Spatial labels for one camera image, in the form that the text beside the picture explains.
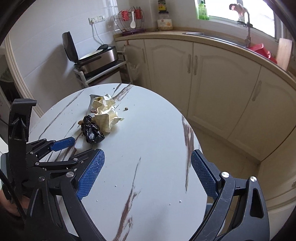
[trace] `round table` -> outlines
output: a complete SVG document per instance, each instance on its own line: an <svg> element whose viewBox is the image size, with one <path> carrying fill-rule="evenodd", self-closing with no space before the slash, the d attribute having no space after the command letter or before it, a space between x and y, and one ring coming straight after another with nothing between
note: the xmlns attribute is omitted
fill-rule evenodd
<svg viewBox="0 0 296 241"><path fill-rule="evenodd" d="M183 115L158 94L126 84L83 89L48 110L32 128L29 142L81 136L77 122L85 116L91 94L110 94L118 116L124 117L101 143L83 144L83 150L105 152L105 164L82 199L92 221L110 241L188 241L207 202L190 162L200 145ZM75 153L72 147L42 161L67 160ZM68 231L76 234L63 201L60 209Z"/></svg>

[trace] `wire rack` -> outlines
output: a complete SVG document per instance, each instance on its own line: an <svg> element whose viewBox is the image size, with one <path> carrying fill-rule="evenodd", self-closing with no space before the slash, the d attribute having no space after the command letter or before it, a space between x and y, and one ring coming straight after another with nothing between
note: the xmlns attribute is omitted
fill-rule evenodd
<svg viewBox="0 0 296 241"><path fill-rule="evenodd" d="M132 12L134 14L134 20L136 23L135 28L131 28L131 22L133 20ZM144 12L140 7L131 7L129 10L122 10L118 14L114 15L114 21L122 31L122 35L131 35L144 32Z"/></svg>

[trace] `wall socket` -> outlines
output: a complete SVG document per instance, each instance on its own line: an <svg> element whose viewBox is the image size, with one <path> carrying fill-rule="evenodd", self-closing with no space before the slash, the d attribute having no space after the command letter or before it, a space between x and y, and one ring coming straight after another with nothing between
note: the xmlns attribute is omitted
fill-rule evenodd
<svg viewBox="0 0 296 241"><path fill-rule="evenodd" d="M102 22L102 21L105 21L105 20L106 20L105 16L100 15L100 16L89 18L89 24L92 25L94 23Z"/></svg>

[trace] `red cup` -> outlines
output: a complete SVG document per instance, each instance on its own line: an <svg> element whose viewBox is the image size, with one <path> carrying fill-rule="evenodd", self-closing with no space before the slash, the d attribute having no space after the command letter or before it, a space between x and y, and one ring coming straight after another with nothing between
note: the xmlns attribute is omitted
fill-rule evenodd
<svg viewBox="0 0 296 241"><path fill-rule="evenodd" d="M122 10L121 11L121 17L122 17L123 21L128 21L129 20L128 10Z"/></svg>
<svg viewBox="0 0 296 241"><path fill-rule="evenodd" d="M135 14L136 14L136 19L142 19L141 9L136 9Z"/></svg>

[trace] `blue gripper pad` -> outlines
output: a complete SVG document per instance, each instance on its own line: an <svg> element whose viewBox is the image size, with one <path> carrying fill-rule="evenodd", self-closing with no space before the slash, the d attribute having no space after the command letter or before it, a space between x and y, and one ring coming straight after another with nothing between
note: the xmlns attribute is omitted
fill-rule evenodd
<svg viewBox="0 0 296 241"><path fill-rule="evenodd" d="M105 163L105 153L100 150L93 158L88 168L81 176L78 183L78 191L76 193L78 199L81 201L83 197L86 197L99 175L103 165Z"/></svg>
<svg viewBox="0 0 296 241"><path fill-rule="evenodd" d="M200 156L197 154L197 150L191 154L191 164L195 170L206 194L214 200L218 197L218 187L215 178L210 173L206 164L202 161Z"/></svg>
<svg viewBox="0 0 296 241"><path fill-rule="evenodd" d="M75 139L73 137L68 137L63 140L59 140L55 142L51 147L50 150L53 151L60 151L62 149L68 148L70 146L74 146Z"/></svg>

